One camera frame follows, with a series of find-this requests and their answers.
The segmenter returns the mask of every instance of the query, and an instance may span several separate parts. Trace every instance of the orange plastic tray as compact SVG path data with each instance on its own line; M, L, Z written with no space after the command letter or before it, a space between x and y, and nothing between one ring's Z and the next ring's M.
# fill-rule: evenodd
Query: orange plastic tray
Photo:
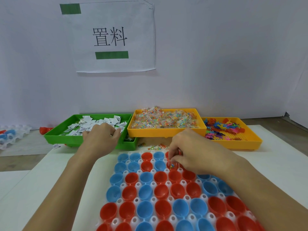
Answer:
M218 122L222 122L226 117L202 117L202 120L210 118L215 118ZM220 145L224 146L228 149L245 149L245 150L257 150L261 143L262 139L260 139L241 119L239 118L229 118L231 122L235 122L236 124L240 124L241 128L245 129L245 133L238 133L236 135L230 134L227 132L222 132L229 138L234 139L235 137L239 137L242 140L212 140Z
M206 134L206 126L203 123L203 120L201 119L197 109L162 109L163 111L172 111L175 110L184 110L185 112L191 112L194 113L197 117L197 125L199 128L192 128L195 132L197 132L199 135L205 136ZM158 129L132 129L132 123L136 118L136 114L140 114L142 112L141 109L137 109L134 112L134 115L128 125L127 131L130 137L173 137L177 133L185 130L184 128L158 128Z

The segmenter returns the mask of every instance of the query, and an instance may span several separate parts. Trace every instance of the white table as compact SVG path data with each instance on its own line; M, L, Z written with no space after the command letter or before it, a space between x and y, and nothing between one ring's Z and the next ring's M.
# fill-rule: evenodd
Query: white table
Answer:
M265 128L249 126L263 143L259 150L237 151L264 176L308 208L308 157ZM0 230L20 231L29 221L64 170L76 148L66 146L51 150L0 201ZM73 230L95 230L99 211L106 202L109 178L119 151L99 159L89 176L76 215Z

